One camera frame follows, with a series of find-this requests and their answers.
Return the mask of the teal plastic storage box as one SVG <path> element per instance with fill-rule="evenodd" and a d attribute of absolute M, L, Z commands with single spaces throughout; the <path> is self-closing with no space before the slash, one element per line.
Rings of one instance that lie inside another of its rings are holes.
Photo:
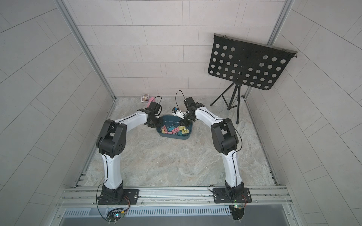
<path fill-rule="evenodd" d="M 163 125 L 156 128 L 160 136 L 181 140 L 186 140 L 190 137 L 193 122 L 191 122 L 189 126 L 186 126 L 178 116 L 164 115 L 162 118 Z"/>

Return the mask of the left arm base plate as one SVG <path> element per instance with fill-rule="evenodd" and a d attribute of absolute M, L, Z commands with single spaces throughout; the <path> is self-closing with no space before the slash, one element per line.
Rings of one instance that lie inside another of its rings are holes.
<path fill-rule="evenodd" d="M 108 189 L 102 190 L 97 196 L 98 205 L 135 205 L 139 197 L 139 189 Z"/>

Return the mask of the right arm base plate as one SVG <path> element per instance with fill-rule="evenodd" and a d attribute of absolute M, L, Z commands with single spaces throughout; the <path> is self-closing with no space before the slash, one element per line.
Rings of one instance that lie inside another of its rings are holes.
<path fill-rule="evenodd" d="M 249 188 L 242 191 L 231 191 L 225 187 L 213 188 L 213 198 L 215 203 L 252 203 Z"/>

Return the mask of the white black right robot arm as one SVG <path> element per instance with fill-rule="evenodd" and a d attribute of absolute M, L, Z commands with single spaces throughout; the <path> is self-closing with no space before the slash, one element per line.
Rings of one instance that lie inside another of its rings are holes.
<path fill-rule="evenodd" d="M 216 116 L 202 103 L 195 102 L 192 97 L 186 98 L 184 104 L 187 108 L 184 119 L 187 122 L 200 120 L 210 127 L 213 145 L 222 156 L 226 194 L 230 199 L 242 195 L 245 187 L 237 163 L 237 152 L 241 149 L 237 148 L 238 133 L 231 119 Z"/>

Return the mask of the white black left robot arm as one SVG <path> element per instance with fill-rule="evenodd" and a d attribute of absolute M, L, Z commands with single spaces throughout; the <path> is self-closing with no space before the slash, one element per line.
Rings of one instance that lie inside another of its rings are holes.
<path fill-rule="evenodd" d="M 141 108 L 130 116 L 104 122 L 96 143 L 105 168 L 105 182 L 102 184 L 101 195 L 97 197 L 99 204 L 118 204 L 123 201 L 120 157 L 126 146 L 127 132 L 139 125 L 150 128 L 161 126 L 161 112 L 162 106 L 157 102 L 151 102 L 147 108 Z"/>

